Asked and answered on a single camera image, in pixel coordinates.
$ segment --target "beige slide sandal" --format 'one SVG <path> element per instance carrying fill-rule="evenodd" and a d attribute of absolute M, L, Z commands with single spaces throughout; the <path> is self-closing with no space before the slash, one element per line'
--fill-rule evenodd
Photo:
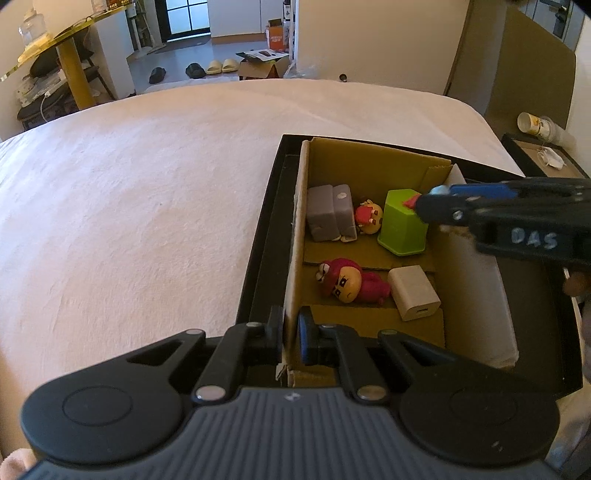
<path fill-rule="evenodd" d="M 212 60 L 212 62 L 209 64 L 209 67 L 207 67 L 207 70 L 205 71 L 205 73 L 207 73 L 208 75 L 217 75 L 221 72 L 222 64 L 219 60 Z"/>
<path fill-rule="evenodd" d="M 223 61 L 222 72 L 231 73 L 238 71 L 238 62 L 234 59 L 226 59 Z"/>

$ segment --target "red tip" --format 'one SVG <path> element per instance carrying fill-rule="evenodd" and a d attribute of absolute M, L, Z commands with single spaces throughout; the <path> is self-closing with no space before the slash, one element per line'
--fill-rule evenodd
<path fill-rule="evenodd" d="M 417 205 L 417 200 L 418 198 L 421 196 L 420 193 L 417 193 L 415 196 L 410 197 L 406 202 L 403 202 L 402 204 L 406 207 L 406 208 L 410 208 L 411 210 L 414 210 L 416 205 Z"/>

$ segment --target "glass tabletop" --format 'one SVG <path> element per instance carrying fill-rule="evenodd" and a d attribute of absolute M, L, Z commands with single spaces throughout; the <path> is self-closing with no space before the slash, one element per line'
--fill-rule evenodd
<path fill-rule="evenodd" d="M 41 48 L 31 51 L 31 53 L 29 55 L 27 55 L 26 57 L 21 59 L 21 61 L 19 61 L 14 67 L 12 67 L 9 71 L 7 71 L 4 75 L 2 75 L 0 77 L 0 82 L 3 82 L 4 80 L 6 80 L 8 77 L 10 77 L 10 75 L 15 73 L 22 65 L 24 65 L 29 60 L 38 57 L 44 51 L 46 51 L 52 47 L 55 47 L 56 45 L 59 45 L 60 43 L 66 41 L 69 38 L 71 38 L 72 36 L 76 35 L 79 31 L 82 31 L 85 28 L 90 27 L 91 25 L 93 25 L 101 20 L 104 20 L 105 18 L 110 17 L 111 15 L 115 15 L 115 14 L 118 14 L 119 12 L 127 10 L 128 8 L 133 6 L 133 4 L 134 3 L 132 2 L 128 5 L 124 5 L 119 8 L 114 8 L 113 10 L 108 10 L 105 13 L 93 15 L 92 17 L 87 17 L 87 18 L 75 23 L 71 27 L 66 28 L 59 35 L 55 36 L 52 40 L 45 43 Z"/>

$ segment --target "gray block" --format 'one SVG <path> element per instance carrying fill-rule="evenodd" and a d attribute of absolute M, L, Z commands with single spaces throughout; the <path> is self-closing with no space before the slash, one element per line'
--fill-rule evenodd
<path fill-rule="evenodd" d="M 357 227 L 355 225 L 355 212 L 351 189 L 348 185 L 337 185 L 333 188 L 333 206 L 335 208 L 336 224 L 342 235 L 343 242 L 357 240 Z"/>
<path fill-rule="evenodd" d="M 314 242 L 339 239 L 332 185 L 308 189 L 306 220 Z"/>

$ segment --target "mattress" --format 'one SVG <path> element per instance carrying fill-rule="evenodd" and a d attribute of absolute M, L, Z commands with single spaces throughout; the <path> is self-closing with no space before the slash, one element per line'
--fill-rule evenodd
<path fill-rule="evenodd" d="M 521 174 L 483 118 L 431 93 L 324 80 L 194 85 L 0 144 L 0 448 L 40 384 L 235 320 L 282 134 L 386 142 Z"/>

